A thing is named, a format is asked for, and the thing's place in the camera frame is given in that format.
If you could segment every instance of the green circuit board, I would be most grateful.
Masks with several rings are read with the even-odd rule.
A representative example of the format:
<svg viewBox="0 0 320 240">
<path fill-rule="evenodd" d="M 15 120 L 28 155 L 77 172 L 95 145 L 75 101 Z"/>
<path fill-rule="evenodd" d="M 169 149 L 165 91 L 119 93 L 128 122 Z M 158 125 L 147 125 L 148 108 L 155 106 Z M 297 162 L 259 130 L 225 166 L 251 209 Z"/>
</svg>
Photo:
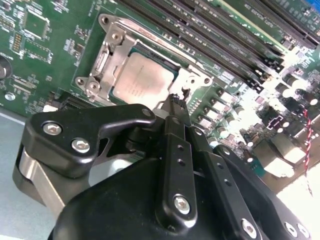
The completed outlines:
<svg viewBox="0 0 320 240">
<path fill-rule="evenodd" d="M 180 31 L 181 35 L 188 34 L 189 40 L 196 42 L 196 46 L 192 48 L 182 44 L 181 36 L 166 31 L 148 16 L 124 4 L 125 2 L 124 0 L 84 0 L 79 4 L 78 0 L 0 0 L 0 55 L 12 65 L 12 76 L 0 80 L 0 106 L 29 117 L 42 112 L 44 106 L 53 98 L 58 98 L 65 92 L 96 107 L 104 106 L 98 101 L 90 102 L 75 84 L 76 77 L 89 75 L 106 36 L 106 32 L 98 23 L 98 17 L 101 14 L 130 19 L 143 26 L 201 63 L 207 74 L 213 77 L 211 86 L 200 87 L 188 101 L 188 110 L 194 123 L 198 122 L 199 115 L 204 113 L 204 107 L 210 104 L 211 98 L 217 97 L 218 89 L 224 89 L 235 98 L 230 103 L 230 110 L 221 113 L 223 116 L 232 115 L 233 107 L 238 105 L 257 111 L 261 106 L 268 105 L 279 98 L 275 90 L 266 90 L 261 95 L 244 82 L 246 78 L 259 80 L 255 71 L 250 71 L 247 67 L 253 64 L 254 61 L 249 59 L 254 58 L 255 54 L 245 49 L 241 50 L 228 37 L 210 30 L 205 21 L 195 19 L 197 17 L 195 11 L 181 10 L 173 0 L 161 1 L 160 5 L 176 9 L 177 14 L 183 15 L 185 19 L 177 18 L 177 20 L 146 0 L 135 1 L 137 5 L 143 6 L 169 24 L 172 31 Z M 277 56 L 272 51 L 265 51 L 265 43 L 268 43 L 282 56 L 288 55 L 289 58 L 291 55 L 295 56 L 296 60 L 285 66 L 286 71 L 283 75 L 297 71 L 297 75 L 309 83 L 309 90 L 319 97 L 320 47 L 307 48 L 299 44 L 299 41 L 290 39 L 283 28 L 255 8 L 254 0 L 189 0 L 185 2 L 200 9 L 209 18 L 221 22 L 224 32 L 227 30 L 237 38 L 242 38 L 242 41 L 251 43 L 257 55 L 264 55 L 270 60 L 276 59 Z M 283 6 L 289 15 L 306 25 L 313 34 L 320 35 L 320 16 L 304 0 L 276 0 L 276 2 Z M 219 17 L 208 6 L 224 11 L 226 17 Z M 195 24 L 202 32 L 207 31 L 208 35 L 219 41 L 220 45 L 227 50 L 192 35 L 187 28 L 188 24 L 181 25 L 184 21 Z M 250 42 L 250 39 L 246 39 L 243 32 L 230 21 L 237 23 L 259 40 Z M 200 51 L 197 45 L 210 52 L 210 57 Z M 263 101 L 256 101 L 259 97 L 262 97 Z M 226 140 L 219 137 L 216 131 L 217 126 L 227 128 L 228 124 L 225 119 L 215 121 L 205 131 L 207 136 L 216 136 L 222 143 L 237 151 L 237 141 L 233 138 Z M 250 127 L 248 131 L 251 135 L 259 133 L 261 140 L 268 139 L 276 133 L 256 127 Z M 235 139 L 237 135 L 239 134 L 236 132 L 232 133 Z M 258 168 L 257 171 L 263 175 L 263 169 L 258 165 L 256 161 L 253 168 Z"/>
</svg>

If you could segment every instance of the mounting screw hole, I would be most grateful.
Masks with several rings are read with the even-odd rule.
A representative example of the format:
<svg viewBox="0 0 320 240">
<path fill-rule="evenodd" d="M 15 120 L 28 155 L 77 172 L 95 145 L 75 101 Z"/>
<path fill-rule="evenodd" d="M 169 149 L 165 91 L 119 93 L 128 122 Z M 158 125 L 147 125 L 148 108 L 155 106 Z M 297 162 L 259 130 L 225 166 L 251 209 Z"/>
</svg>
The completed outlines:
<svg viewBox="0 0 320 240">
<path fill-rule="evenodd" d="M 85 81 L 83 81 L 81 78 L 79 78 L 76 82 L 77 82 L 79 85 L 84 85 L 84 84 L 85 84 Z"/>
<path fill-rule="evenodd" d="M 231 187 L 232 184 L 231 184 L 231 182 L 229 182 L 228 179 L 225 179 L 224 182 L 225 182 L 225 184 L 226 184 L 227 186 Z"/>
<path fill-rule="evenodd" d="M 103 24 L 108 24 L 109 19 L 107 17 L 103 17 L 102 22 L 103 22 Z"/>
<path fill-rule="evenodd" d="M 183 151 L 183 150 L 184 150 L 184 147 L 181 146 L 181 145 L 178 145 L 178 149 L 179 149 L 180 151 Z"/>
<path fill-rule="evenodd" d="M 180 166 L 184 167 L 186 165 L 186 163 L 181 159 L 179 158 L 178 159 L 178 163 L 180 164 Z"/>
<path fill-rule="evenodd" d="M 224 166 L 222 166 L 220 163 L 217 163 L 217 165 L 220 169 L 224 169 Z"/>
<path fill-rule="evenodd" d="M 113 38 L 114 40 L 118 40 L 120 37 L 119 37 L 119 34 L 114 33 L 114 34 L 112 34 L 112 38 Z"/>
</svg>

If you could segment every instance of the robotic arm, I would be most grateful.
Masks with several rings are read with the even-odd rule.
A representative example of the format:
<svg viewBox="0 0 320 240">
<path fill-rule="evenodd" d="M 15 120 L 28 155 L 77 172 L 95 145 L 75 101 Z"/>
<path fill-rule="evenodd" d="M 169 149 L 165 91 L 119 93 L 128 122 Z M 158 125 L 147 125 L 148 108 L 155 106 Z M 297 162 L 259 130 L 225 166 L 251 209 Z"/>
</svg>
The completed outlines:
<svg viewBox="0 0 320 240">
<path fill-rule="evenodd" d="M 89 186 L 93 165 L 135 152 L 144 158 Z M 231 149 L 211 149 L 174 95 L 156 114 L 132 104 L 33 115 L 13 180 L 57 218 L 50 240 L 311 239 Z"/>
</svg>

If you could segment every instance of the silver screw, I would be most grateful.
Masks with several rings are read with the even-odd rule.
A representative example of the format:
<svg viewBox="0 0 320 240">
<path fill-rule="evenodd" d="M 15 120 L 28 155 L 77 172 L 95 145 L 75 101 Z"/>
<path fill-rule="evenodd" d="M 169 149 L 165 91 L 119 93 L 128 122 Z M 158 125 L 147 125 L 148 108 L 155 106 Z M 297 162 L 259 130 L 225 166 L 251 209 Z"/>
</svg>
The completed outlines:
<svg viewBox="0 0 320 240">
<path fill-rule="evenodd" d="M 176 118 L 176 117 L 173 117 L 173 118 L 172 118 L 172 121 L 173 121 L 175 124 L 178 124 L 178 125 L 180 124 L 178 118 Z"/>
<path fill-rule="evenodd" d="M 13 101 L 16 99 L 16 95 L 14 95 L 12 92 L 7 92 L 4 95 L 5 99 L 7 99 L 8 101 Z"/>
<path fill-rule="evenodd" d="M 196 134 L 198 134 L 200 136 L 202 135 L 202 132 L 201 132 L 201 130 L 199 128 L 195 128 L 194 131 L 195 131 Z"/>
<path fill-rule="evenodd" d="M 224 151 L 225 154 L 230 155 L 230 151 L 227 148 L 224 147 L 223 151 Z"/>
<path fill-rule="evenodd" d="M 85 154 L 90 149 L 90 144 L 87 140 L 83 138 L 76 138 L 72 141 L 71 147 L 76 150 L 78 153 Z"/>
<path fill-rule="evenodd" d="M 288 232 L 294 237 L 297 238 L 298 237 L 298 232 L 297 230 L 294 228 L 294 226 L 292 226 L 290 223 L 285 222 L 284 226 L 286 227 L 286 229 L 288 230 Z"/>
<path fill-rule="evenodd" d="M 189 202 L 183 196 L 176 196 L 174 198 L 174 206 L 179 210 L 180 213 L 184 215 L 190 213 Z"/>
<path fill-rule="evenodd" d="M 42 129 L 46 134 L 52 136 L 59 135 L 62 132 L 62 128 L 58 124 L 52 122 L 43 125 Z"/>
<path fill-rule="evenodd" d="M 243 230 L 250 236 L 252 239 L 256 239 L 258 234 L 255 227 L 247 219 L 243 218 L 241 221 Z"/>
<path fill-rule="evenodd" d="M 144 115 L 146 115 L 147 117 L 151 117 L 150 111 L 149 111 L 148 109 L 146 109 L 146 108 L 142 109 L 142 113 L 143 113 Z"/>
<path fill-rule="evenodd" d="M 298 229 L 300 230 L 300 232 L 305 236 L 306 239 L 310 238 L 310 233 L 303 225 L 298 223 L 297 226 L 298 226 Z"/>
</svg>

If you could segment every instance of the metal bracket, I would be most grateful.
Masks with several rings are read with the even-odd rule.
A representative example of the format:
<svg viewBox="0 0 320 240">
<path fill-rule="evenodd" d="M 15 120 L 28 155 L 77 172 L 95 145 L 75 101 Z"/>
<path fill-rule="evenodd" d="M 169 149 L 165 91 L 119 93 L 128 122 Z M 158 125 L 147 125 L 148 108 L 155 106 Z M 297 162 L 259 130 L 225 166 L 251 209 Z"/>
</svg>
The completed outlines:
<svg viewBox="0 0 320 240">
<path fill-rule="evenodd" d="M 73 197 L 90 188 L 89 174 L 75 179 L 64 177 L 30 157 L 25 149 L 22 150 L 19 170 L 32 182 L 56 219 Z"/>
</svg>

